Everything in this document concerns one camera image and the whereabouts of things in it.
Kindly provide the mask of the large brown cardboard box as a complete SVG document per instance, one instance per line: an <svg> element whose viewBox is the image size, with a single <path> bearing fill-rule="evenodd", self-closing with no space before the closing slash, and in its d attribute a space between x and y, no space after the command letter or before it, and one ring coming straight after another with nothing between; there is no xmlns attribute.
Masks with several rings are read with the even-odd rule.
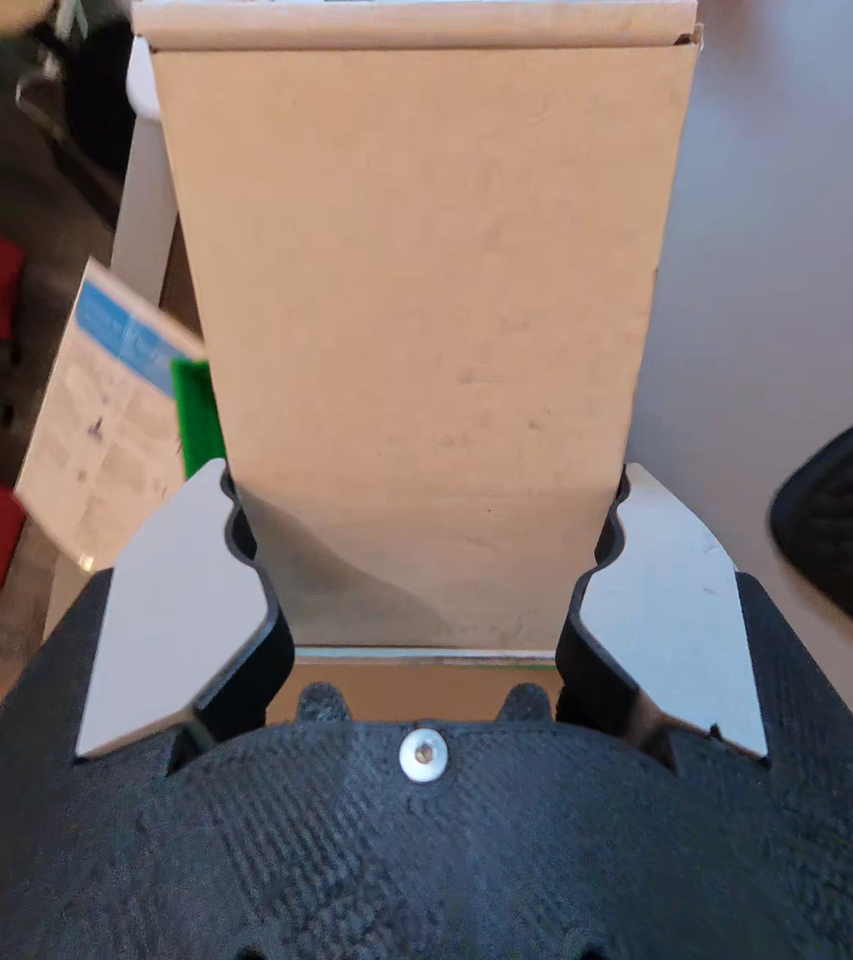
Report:
<svg viewBox="0 0 853 960"><path fill-rule="evenodd" d="M619 484L697 2L136 2L299 646L553 645Z"/></svg>

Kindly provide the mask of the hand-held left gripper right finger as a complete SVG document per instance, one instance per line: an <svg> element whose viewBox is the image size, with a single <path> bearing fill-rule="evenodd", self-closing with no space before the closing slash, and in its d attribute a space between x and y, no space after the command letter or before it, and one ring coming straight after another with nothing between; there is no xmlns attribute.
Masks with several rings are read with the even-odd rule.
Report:
<svg viewBox="0 0 853 960"><path fill-rule="evenodd" d="M666 730L769 755L738 570L714 534L625 464L557 644L557 714L651 751Z"/></svg>

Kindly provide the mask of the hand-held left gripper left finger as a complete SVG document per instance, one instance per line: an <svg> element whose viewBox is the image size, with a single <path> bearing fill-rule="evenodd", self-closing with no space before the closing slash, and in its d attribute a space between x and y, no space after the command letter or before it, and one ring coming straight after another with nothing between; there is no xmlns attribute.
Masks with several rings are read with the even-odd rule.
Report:
<svg viewBox="0 0 853 960"><path fill-rule="evenodd" d="M228 463L212 459L111 569L75 757L176 728L204 751L263 728L294 645Z"/></svg>

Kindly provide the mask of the dark office chair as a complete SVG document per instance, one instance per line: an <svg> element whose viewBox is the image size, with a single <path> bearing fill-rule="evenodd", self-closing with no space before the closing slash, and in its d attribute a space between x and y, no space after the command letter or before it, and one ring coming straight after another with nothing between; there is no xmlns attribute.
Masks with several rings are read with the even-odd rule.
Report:
<svg viewBox="0 0 853 960"><path fill-rule="evenodd" d="M79 46L43 20L27 34L58 61L68 130L83 153L121 179L129 162L136 112L127 92L134 41L128 18L115 16L90 29Z"/></svg>

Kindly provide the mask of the white box with blue label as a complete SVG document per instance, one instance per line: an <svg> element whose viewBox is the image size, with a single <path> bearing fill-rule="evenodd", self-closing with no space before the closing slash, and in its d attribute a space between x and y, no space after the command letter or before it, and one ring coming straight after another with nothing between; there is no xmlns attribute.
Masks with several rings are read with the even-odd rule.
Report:
<svg viewBox="0 0 853 960"><path fill-rule="evenodd" d="M87 259L14 494L61 554L111 567L185 481L171 363L201 337Z"/></svg>

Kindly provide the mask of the green plastic bin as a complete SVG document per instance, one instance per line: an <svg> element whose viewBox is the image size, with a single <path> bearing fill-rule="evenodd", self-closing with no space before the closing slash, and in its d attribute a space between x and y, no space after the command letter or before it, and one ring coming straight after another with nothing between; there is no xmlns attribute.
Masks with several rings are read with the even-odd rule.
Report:
<svg viewBox="0 0 853 960"><path fill-rule="evenodd" d="M216 394L207 361L173 359L173 396L180 430L184 478L190 480L208 462L227 458Z"/></svg>

